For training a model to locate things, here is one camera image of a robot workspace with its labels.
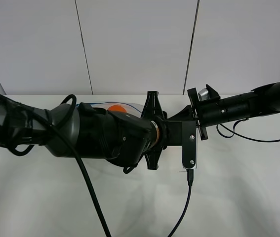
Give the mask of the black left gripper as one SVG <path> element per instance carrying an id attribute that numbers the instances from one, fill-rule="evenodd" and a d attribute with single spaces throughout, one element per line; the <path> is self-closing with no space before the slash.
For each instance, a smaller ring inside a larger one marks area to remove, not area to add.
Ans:
<path id="1" fill-rule="evenodd" d="M 182 147 L 182 122 L 195 121 L 188 118 L 167 119 L 163 112 L 157 91 L 147 92 L 147 99 L 141 117 L 150 120 L 157 126 L 157 141 L 152 148 L 145 152 L 145 160 L 149 170 L 156 170 L 162 151 L 168 146 Z"/>

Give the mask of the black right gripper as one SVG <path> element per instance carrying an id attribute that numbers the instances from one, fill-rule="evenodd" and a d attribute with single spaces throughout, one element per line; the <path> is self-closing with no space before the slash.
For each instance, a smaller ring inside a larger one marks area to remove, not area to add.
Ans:
<path id="1" fill-rule="evenodd" d="M 207 140 L 208 134 L 206 128 L 223 121 L 221 108 L 218 105 L 220 99 L 199 101 L 196 88 L 188 89 L 187 93 L 193 110 L 193 118 L 197 121 L 200 138 L 201 140 Z"/>

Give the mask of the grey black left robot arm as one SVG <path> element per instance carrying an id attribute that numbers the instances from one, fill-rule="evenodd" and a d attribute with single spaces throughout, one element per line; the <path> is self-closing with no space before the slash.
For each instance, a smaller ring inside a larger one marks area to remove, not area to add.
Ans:
<path id="1" fill-rule="evenodd" d="M 105 159 L 129 173 L 141 159 L 156 170 L 162 151 L 180 146 L 182 165 L 191 170 L 197 165 L 196 131 L 190 118 L 167 118 L 156 91 L 148 92 L 139 117 L 78 103 L 74 95 L 52 110 L 0 95 L 0 146 L 17 156 L 41 145 L 56 157 Z"/>

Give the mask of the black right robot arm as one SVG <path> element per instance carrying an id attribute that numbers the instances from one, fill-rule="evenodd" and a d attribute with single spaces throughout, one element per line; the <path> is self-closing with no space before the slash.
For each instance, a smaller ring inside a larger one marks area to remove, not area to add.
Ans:
<path id="1" fill-rule="evenodd" d="M 223 99 L 208 84 L 204 100 L 200 99 L 195 88 L 187 93 L 202 140 L 208 139 L 206 128 L 209 126 L 280 113 L 280 82 Z"/>

